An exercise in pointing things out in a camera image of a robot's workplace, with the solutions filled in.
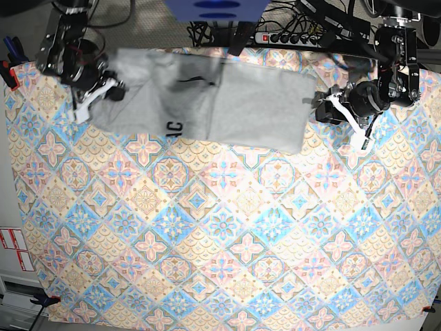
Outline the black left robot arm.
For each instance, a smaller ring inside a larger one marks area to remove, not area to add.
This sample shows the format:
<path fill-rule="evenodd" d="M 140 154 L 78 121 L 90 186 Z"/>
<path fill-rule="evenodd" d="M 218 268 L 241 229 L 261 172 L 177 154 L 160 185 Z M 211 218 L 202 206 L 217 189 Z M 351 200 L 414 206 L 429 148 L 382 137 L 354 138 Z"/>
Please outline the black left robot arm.
<path fill-rule="evenodd" d="M 378 78 L 373 81 L 334 86 L 316 97 L 318 122 L 355 128 L 371 128 L 391 104 L 412 106 L 420 98 L 416 30 L 408 24 L 414 11 L 392 1 L 363 1 L 367 14 L 382 17 L 383 24 L 374 34 L 374 45 L 362 37 L 354 17 L 355 2 L 347 8 L 353 40 L 378 61 Z"/>

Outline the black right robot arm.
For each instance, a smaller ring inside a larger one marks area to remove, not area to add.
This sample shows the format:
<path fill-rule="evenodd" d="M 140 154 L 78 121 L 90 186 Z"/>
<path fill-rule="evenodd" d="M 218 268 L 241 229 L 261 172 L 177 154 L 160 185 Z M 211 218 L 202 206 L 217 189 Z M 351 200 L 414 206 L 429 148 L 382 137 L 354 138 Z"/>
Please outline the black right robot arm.
<path fill-rule="evenodd" d="M 53 1 L 45 37 L 37 53 L 37 68 L 69 86 L 73 102 L 83 102 L 108 81 L 114 85 L 103 93 L 105 99 L 121 101 L 126 88 L 108 69 L 105 37 L 90 24 L 97 1 Z"/>

